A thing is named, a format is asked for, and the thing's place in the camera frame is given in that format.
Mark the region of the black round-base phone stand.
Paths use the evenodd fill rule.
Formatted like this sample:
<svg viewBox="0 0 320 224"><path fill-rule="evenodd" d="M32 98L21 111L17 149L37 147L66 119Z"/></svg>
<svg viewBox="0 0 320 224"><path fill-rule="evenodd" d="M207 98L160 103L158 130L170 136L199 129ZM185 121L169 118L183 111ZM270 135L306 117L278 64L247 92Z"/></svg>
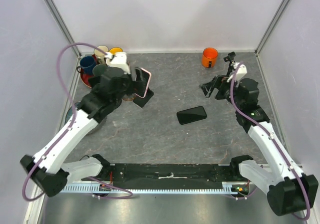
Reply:
<svg viewBox="0 0 320 224"><path fill-rule="evenodd" d="M230 52L230 53L228 53L228 55L226 57L223 58L225 62L229 62L228 71L226 74L226 76L228 76L228 77L230 76L231 72L234 70L235 56L236 56L235 52Z"/></svg>

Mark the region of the black flat-base phone stand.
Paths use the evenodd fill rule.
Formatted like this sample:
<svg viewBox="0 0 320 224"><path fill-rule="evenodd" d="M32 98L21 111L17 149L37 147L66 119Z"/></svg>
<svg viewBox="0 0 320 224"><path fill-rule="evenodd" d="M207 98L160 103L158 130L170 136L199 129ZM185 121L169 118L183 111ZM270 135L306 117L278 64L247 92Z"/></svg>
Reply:
<svg viewBox="0 0 320 224"><path fill-rule="evenodd" d="M153 95L154 95L154 92L150 88L148 88L146 92L146 96L144 98L136 96L133 102L140 108L143 108L147 104L147 102L153 97Z"/></svg>

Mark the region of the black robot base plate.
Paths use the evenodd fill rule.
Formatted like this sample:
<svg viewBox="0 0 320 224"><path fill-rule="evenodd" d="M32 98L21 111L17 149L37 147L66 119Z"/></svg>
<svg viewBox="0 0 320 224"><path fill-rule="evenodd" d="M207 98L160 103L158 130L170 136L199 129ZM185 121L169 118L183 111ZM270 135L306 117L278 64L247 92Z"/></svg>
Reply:
<svg viewBox="0 0 320 224"><path fill-rule="evenodd" d="M236 172L233 165L219 164L138 164L116 163L104 168L100 181L111 181L123 189L178 190L218 189L223 182L252 182Z"/></svg>

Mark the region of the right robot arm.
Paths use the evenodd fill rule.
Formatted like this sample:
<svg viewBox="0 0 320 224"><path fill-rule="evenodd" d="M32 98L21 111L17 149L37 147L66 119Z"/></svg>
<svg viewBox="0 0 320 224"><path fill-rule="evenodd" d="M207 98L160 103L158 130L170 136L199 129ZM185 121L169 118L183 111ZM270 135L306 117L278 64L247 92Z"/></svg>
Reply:
<svg viewBox="0 0 320 224"><path fill-rule="evenodd" d="M266 171L252 158L239 156L231 160L235 165L229 168L230 177L236 181L250 180L267 196L270 208L278 216L303 210L309 216L319 182L313 174L306 175L281 144L269 117L258 104L258 83L244 78L233 84L228 76L217 75L200 88L207 98L217 89L217 100L233 104L237 122L259 147L270 168Z"/></svg>

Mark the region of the black phone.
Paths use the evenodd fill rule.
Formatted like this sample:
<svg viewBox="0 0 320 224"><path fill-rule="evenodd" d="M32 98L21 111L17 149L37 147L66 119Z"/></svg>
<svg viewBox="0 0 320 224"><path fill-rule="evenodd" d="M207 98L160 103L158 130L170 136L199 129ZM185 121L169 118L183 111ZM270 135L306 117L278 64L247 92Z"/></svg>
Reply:
<svg viewBox="0 0 320 224"><path fill-rule="evenodd" d="M180 125L186 125L207 118L207 113L203 106L197 106L176 113Z"/></svg>
<svg viewBox="0 0 320 224"><path fill-rule="evenodd" d="M104 88L103 86L104 79L105 78L103 75L90 77L88 79L88 82L91 86L91 90L95 92L101 91Z"/></svg>

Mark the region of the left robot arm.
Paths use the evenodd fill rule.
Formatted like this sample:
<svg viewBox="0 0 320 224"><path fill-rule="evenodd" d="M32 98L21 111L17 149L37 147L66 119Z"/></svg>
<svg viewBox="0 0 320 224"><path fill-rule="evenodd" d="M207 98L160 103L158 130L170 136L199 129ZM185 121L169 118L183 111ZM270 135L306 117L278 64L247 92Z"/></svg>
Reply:
<svg viewBox="0 0 320 224"><path fill-rule="evenodd" d="M78 106L72 106L73 114L58 134L42 150L20 160L27 179L48 197L83 178L106 180L109 177L110 163L99 154L71 163L65 163L65 159L90 131L120 106L123 96L132 92L134 82L121 68L109 67L102 75L93 77L91 83L91 91Z"/></svg>

